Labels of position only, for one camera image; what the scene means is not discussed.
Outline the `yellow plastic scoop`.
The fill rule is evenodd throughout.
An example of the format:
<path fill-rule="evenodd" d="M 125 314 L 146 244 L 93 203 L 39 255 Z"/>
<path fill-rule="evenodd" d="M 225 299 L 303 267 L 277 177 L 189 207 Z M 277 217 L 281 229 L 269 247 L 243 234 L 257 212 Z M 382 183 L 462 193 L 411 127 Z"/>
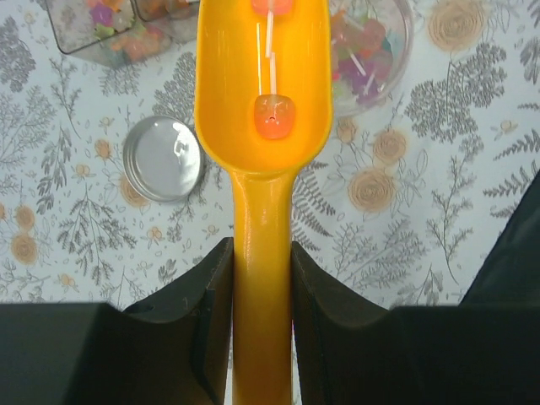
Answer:
<path fill-rule="evenodd" d="M 292 401 L 291 199 L 300 170 L 332 126 L 329 6 L 297 1 L 277 18 L 277 88 L 296 107 L 291 133 L 266 140 L 253 106 L 269 86 L 265 18 L 247 1 L 203 1 L 197 27 L 195 124 L 230 176 L 234 199 L 235 404 Z"/>

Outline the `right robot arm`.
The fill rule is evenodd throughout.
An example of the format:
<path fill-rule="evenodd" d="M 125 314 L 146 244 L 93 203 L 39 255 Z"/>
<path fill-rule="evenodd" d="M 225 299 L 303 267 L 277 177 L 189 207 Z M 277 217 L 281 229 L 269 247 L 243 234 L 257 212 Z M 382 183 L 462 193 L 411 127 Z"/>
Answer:
<path fill-rule="evenodd" d="M 539 305 L 539 177 L 526 190 L 462 305 Z"/>

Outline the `clear plastic jar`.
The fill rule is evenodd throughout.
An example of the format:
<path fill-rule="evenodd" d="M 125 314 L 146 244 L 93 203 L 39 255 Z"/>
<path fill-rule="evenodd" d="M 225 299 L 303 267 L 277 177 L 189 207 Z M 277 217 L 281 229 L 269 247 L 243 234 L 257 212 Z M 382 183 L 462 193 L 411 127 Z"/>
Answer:
<path fill-rule="evenodd" d="M 379 105 L 401 80 L 413 44 L 407 1 L 331 1 L 332 96 L 336 116 Z"/>

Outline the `floral patterned table mat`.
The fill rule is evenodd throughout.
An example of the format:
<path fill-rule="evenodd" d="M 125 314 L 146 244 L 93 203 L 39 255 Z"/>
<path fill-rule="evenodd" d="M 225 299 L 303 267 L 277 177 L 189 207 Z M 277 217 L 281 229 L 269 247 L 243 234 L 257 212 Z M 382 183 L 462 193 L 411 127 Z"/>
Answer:
<path fill-rule="evenodd" d="M 414 1 L 408 72 L 340 116 L 294 184 L 292 232 L 329 273 L 384 306 L 462 299 L 539 171 L 539 4 Z M 174 204 L 122 168 L 128 130 L 193 121 L 196 23 L 164 52 L 102 67 L 62 54 L 81 12 L 1 4 L 1 298 L 124 308 L 179 277 L 233 229 L 229 177 L 208 161 Z"/>

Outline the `silver round jar lid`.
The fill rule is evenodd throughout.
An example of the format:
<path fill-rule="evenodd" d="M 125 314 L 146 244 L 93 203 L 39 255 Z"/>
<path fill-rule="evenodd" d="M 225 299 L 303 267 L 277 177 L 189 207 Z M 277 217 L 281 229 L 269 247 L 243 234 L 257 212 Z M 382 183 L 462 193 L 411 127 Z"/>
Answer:
<path fill-rule="evenodd" d="M 183 122 L 169 116 L 148 116 L 128 132 L 122 150 L 130 185 L 157 203 L 186 198 L 203 175 L 204 153 Z"/>

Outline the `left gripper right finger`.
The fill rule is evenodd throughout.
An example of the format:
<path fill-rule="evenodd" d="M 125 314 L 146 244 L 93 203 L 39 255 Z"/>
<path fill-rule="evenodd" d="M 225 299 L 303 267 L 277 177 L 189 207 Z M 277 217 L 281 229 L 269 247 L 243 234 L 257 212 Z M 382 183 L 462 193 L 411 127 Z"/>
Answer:
<path fill-rule="evenodd" d="M 539 305 L 384 309 L 291 254 L 305 404 L 536 404 Z"/>

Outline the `clear compartment candy box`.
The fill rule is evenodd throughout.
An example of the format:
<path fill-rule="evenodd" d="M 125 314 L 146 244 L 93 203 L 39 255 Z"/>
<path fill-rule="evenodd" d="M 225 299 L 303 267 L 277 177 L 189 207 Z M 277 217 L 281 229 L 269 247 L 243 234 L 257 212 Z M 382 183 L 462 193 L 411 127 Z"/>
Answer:
<path fill-rule="evenodd" d="M 198 1 L 47 1 L 60 52 L 108 68 L 144 61 L 197 36 Z"/>

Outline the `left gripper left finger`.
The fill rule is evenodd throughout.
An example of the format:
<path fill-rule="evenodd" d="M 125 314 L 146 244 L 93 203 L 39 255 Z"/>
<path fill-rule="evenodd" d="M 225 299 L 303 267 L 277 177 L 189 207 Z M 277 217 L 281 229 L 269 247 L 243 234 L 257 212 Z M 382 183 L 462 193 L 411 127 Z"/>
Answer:
<path fill-rule="evenodd" d="M 125 310 L 4 304 L 4 404 L 221 404 L 230 350 L 233 241 Z"/>

